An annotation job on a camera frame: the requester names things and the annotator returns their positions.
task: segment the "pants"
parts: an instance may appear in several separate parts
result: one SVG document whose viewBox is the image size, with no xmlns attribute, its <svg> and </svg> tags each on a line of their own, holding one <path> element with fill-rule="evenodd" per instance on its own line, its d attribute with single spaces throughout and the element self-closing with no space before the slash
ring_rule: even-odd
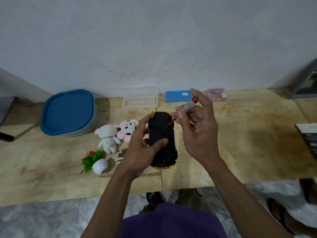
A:
<svg viewBox="0 0 317 238">
<path fill-rule="evenodd" d="M 214 216 L 215 212 L 208 207 L 205 199 L 197 192 L 195 188 L 192 189 L 181 189 L 179 191 L 178 199 L 175 204 L 182 205 L 191 209 L 207 211 Z M 156 205 L 146 205 L 141 212 L 151 212 L 156 209 Z"/>
</svg>

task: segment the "fingernail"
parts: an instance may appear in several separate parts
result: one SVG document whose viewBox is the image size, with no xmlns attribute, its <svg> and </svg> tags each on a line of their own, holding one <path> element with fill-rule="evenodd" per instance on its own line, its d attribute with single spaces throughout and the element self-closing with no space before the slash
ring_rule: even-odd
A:
<svg viewBox="0 0 317 238">
<path fill-rule="evenodd" d="M 184 112 L 182 111 L 177 111 L 176 113 L 177 113 L 176 116 L 178 119 L 181 119 L 184 116 Z"/>
</svg>

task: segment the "hand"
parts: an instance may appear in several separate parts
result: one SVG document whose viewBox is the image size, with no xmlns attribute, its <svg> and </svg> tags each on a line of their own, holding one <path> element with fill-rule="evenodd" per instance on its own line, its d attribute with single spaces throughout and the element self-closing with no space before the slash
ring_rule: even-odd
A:
<svg viewBox="0 0 317 238">
<path fill-rule="evenodd" d="M 204 166 L 222 160 L 218 150 L 218 124 L 212 101 L 196 89 L 191 88 L 191 94 L 198 98 L 203 107 L 195 105 L 185 114 L 180 111 L 184 106 L 181 105 L 171 115 L 176 115 L 176 123 L 182 126 L 187 152 Z"/>
<path fill-rule="evenodd" d="M 155 113 L 150 113 L 140 120 L 137 129 L 132 134 L 124 158 L 116 168 L 126 174 L 132 175 L 133 179 L 136 179 L 144 172 L 152 163 L 156 152 L 164 148 L 168 143 L 168 139 L 160 139 L 148 147 L 148 139 L 143 139 L 144 135 L 149 133 L 149 129 L 145 128 L 145 125 L 150 119 L 154 118 L 154 116 Z"/>
</svg>

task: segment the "screwdriver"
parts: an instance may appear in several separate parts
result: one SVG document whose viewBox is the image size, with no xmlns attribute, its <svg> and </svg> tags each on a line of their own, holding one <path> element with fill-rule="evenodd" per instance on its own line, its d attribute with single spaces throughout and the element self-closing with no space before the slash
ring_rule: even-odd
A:
<svg viewBox="0 0 317 238">
<path fill-rule="evenodd" d="M 195 104 L 198 103 L 198 99 L 196 97 L 192 97 L 191 100 L 189 100 L 185 106 L 181 109 L 182 112 L 187 113 L 192 107 L 195 106 Z M 175 116 L 169 123 L 168 125 L 166 125 L 165 128 L 167 128 L 168 126 L 170 126 L 172 123 L 174 123 L 174 121 L 177 119 L 177 116 Z"/>
</svg>

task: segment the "toy car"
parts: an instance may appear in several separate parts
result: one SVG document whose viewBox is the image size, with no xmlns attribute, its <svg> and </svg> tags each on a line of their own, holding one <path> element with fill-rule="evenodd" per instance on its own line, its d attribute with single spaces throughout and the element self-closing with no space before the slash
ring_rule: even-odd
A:
<svg viewBox="0 0 317 238">
<path fill-rule="evenodd" d="M 160 139 L 168 139 L 166 147 L 154 156 L 151 167 L 155 169 L 168 169 L 176 164 L 177 150 L 175 147 L 174 123 L 165 128 L 171 120 L 172 116 L 169 112 L 155 112 L 154 118 L 148 123 L 149 146 Z"/>
</svg>

